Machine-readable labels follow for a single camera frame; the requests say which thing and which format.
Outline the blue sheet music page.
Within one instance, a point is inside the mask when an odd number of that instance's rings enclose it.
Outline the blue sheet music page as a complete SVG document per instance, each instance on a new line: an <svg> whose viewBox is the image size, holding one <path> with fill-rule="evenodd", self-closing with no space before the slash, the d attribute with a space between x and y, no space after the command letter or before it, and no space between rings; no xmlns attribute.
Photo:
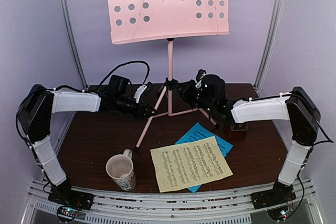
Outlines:
<svg viewBox="0 0 336 224"><path fill-rule="evenodd" d="M175 142L175 145L195 142L209 137L215 137L216 143L224 157L226 157L233 148L231 143L202 127L199 123L196 123L192 128L190 128L177 142Z"/></svg>

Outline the dark red wooden metronome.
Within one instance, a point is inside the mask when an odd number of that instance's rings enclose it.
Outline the dark red wooden metronome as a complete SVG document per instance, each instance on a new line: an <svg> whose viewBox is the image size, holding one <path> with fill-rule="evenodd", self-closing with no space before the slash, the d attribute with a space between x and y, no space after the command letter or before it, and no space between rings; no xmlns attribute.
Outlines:
<svg viewBox="0 0 336 224"><path fill-rule="evenodd" d="M248 131L248 123L224 126L225 140L228 142L244 141Z"/></svg>

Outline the yellow sheet music page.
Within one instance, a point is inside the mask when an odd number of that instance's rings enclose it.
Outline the yellow sheet music page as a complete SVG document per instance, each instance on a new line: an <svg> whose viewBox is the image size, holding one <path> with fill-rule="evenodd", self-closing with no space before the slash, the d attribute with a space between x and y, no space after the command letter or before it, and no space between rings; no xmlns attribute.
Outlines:
<svg viewBox="0 0 336 224"><path fill-rule="evenodd" d="M159 192L203 185L233 175L214 136L150 150Z"/></svg>

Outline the pink music stand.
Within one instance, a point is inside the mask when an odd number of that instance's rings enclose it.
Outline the pink music stand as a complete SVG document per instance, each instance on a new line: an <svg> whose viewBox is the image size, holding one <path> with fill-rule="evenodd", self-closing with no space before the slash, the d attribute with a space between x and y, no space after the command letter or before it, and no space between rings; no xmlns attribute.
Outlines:
<svg viewBox="0 0 336 224"><path fill-rule="evenodd" d="M228 35L228 0L108 0L115 45L167 39L167 79L173 81L173 41Z"/></svg>

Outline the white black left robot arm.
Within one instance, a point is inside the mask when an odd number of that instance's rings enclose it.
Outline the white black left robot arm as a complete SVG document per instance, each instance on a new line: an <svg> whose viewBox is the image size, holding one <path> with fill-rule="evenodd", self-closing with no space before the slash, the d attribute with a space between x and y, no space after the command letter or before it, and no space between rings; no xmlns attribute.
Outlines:
<svg viewBox="0 0 336 224"><path fill-rule="evenodd" d="M36 84L20 104L17 122L20 124L38 166L52 186L52 193L64 205L76 197L66 173L61 168L50 140L51 116L60 112L128 113L136 119L149 118L156 109L141 98L152 89L152 83L141 85L133 97L126 96L129 79L113 75L108 85L94 90L77 90L69 86L47 89Z"/></svg>

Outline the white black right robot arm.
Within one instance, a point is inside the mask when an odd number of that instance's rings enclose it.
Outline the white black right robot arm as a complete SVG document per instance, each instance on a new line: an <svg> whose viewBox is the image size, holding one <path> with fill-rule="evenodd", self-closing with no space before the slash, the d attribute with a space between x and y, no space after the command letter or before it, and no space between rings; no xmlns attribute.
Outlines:
<svg viewBox="0 0 336 224"><path fill-rule="evenodd" d="M252 121L289 121L292 143L274 188L269 192L272 203L279 204L289 196L289 187L305 166L317 139L320 112L302 87L266 98L229 100L225 81L214 74L177 84L182 100L191 107L203 109L216 123L244 124Z"/></svg>

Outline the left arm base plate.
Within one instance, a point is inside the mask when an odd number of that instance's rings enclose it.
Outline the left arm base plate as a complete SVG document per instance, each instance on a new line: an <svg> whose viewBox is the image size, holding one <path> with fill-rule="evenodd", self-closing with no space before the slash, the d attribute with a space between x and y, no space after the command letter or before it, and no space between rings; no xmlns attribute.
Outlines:
<svg viewBox="0 0 336 224"><path fill-rule="evenodd" d="M70 196L64 199L64 197L58 195L57 193L51 193L48 196L48 200L60 205L70 206L75 209L90 210L94 200L94 195L80 191L72 191Z"/></svg>

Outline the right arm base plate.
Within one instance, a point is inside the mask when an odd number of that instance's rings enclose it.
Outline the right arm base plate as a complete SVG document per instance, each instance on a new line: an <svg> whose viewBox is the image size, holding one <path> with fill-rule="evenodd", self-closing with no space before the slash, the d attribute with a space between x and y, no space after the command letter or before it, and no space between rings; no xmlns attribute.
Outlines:
<svg viewBox="0 0 336 224"><path fill-rule="evenodd" d="M254 209L268 208L279 204L284 204L288 200L295 200L296 194L291 191L287 194L280 191L265 190L251 194Z"/></svg>

